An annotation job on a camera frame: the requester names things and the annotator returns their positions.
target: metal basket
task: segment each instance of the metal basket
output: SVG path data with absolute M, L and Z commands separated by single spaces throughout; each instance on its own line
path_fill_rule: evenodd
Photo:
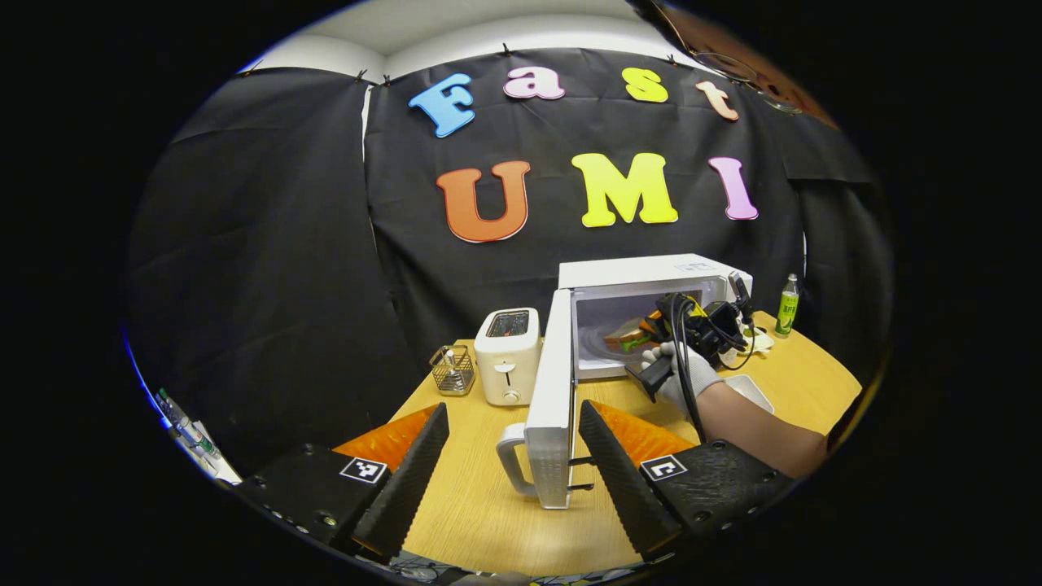
M 451 362 L 446 352 L 452 350 Z M 470 360 L 467 346 L 442 346 L 430 357 L 430 372 L 435 376 L 438 391 L 443 395 L 461 396 L 474 386 L 474 364 Z

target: microwave door handle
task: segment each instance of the microwave door handle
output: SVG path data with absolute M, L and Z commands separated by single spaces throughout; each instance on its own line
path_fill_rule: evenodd
M 506 470 L 506 478 L 514 485 L 514 490 L 526 496 L 536 496 L 536 485 L 524 480 L 524 474 L 521 473 L 521 462 L 516 448 L 523 443 L 524 422 L 506 425 L 496 444 L 496 454 L 499 455 L 499 461 Z

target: yellow letter m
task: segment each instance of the yellow letter m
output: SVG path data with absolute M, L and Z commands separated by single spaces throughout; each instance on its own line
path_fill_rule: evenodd
M 615 223 L 615 214 L 607 209 L 611 199 L 615 210 L 628 224 L 637 214 L 637 204 L 644 198 L 641 220 L 648 224 L 676 221 L 676 210 L 669 201 L 666 177 L 662 169 L 666 160 L 653 152 L 639 152 L 629 166 L 629 176 L 622 173 L 599 152 L 588 152 L 572 157 L 572 165 L 582 171 L 587 188 L 587 213 L 582 225 L 588 227 L 610 226 Z

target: orange letter u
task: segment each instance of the orange letter u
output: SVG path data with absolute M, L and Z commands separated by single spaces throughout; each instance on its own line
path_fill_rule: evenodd
M 438 177 L 436 184 L 445 192 L 445 216 L 452 234 L 467 242 L 492 242 L 507 239 L 523 228 L 528 220 L 524 174 L 529 169 L 524 161 L 507 161 L 492 168 L 492 174 L 503 182 L 506 200 L 506 212 L 498 220 L 482 220 L 477 214 L 474 184 L 481 177 L 480 171 L 458 169 Z

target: black curtain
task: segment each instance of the black curtain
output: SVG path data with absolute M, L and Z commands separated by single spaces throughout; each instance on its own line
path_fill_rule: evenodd
M 133 223 L 142 373 L 242 474 L 382 424 L 419 376 L 367 214 L 367 87 L 297 68 L 232 79 L 174 137 Z
M 507 72 L 531 66 L 556 71 L 566 95 L 553 100 L 506 96 Z M 631 98 L 621 77 L 629 67 L 654 71 L 668 100 Z M 438 139 L 430 118 L 411 108 L 408 101 L 454 73 L 472 78 L 465 88 L 473 103 L 464 107 L 475 118 Z M 704 80 L 727 92 L 738 121 L 724 120 L 712 108 L 695 88 Z M 850 247 L 884 251 L 887 246 L 870 219 L 859 224 L 860 231 L 845 227 L 860 220 L 859 214 L 869 204 L 859 198 L 871 199 L 877 193 L 859 191 L 847 182 L 862 180 L 860 176 L 827 176 L 834 168 L 862 168 L 852 149 L 836 148 L 835 144 L 846 145 L 836 130 L 774 109 L 751 90 L 725 78 L 615 51 L 489 54 L 405 75 L 372 94 L 366 133 L 370 212 L 417 365 L 422 366 L 441 344 L 473 338 L 485 316 L 498 309 L 535 307 L 545 327 L 557 265 L 569 261 L 694 252 L 750 272 L 755 308 L 774 315 L 788 274 L 802 275 L 807 230 L 812 251 L 808 294 L 796 327 L 837 356 L 863 383 L 870 376 L 877 348 L 866 341 L 882 339 L 885 323 L 876 318 L 889 316 L 892 277 L 889 266 L 876 262 L 883 257 L 843 265 L 844 251 Z M 626 224 L 620 218 L 609 227 L 584 226 L 584 176 L 571 160 L 589 152 L 605 154 L 623 175 L 636 153 L 665 157 L 666 185 L 678 220 L 645 224 L 637 217 Z M 792 180 L 808 178 L 798 175 L 796 163 L 819 155 L 833 163 L 824 166 L 825 176 L 813 177 L 821 180 L 807 185 Z M 716 156 L 742 162 L 743 180 L 760 212 L 755 220 L 725 216 L 723 184 L 708 164 Z M 494 220 L 503 214 L 504 201 L 502 184 L 491 168 L 505 161 L 525 161 L 531 168 L 525 175 L 526 224 L 501 241 L 474 244 L 456 238 L 447 225 L 436 179 L 457 169 L 478 169 L 478 211 L 483 219 Z M 809 222 L 822 224 L 822 229 Z M 825 252 L 829 247 L 835 249 L 832 258 Z M 812 276 L 813 271 L 837 263 L 842 270 Z M 872 271 L 886 274 L 880 277 Z M 851 342 L 844 319 L 850 307 L 860 307 L 859 295 L 867 291 L 867 283 L 884 288 L 874 297 L 880 307 L 874 308 L 865 336 Z M 825 299 L 844 301 L 834 307 Z M 863 356 L 863 350 L 873 353 Z

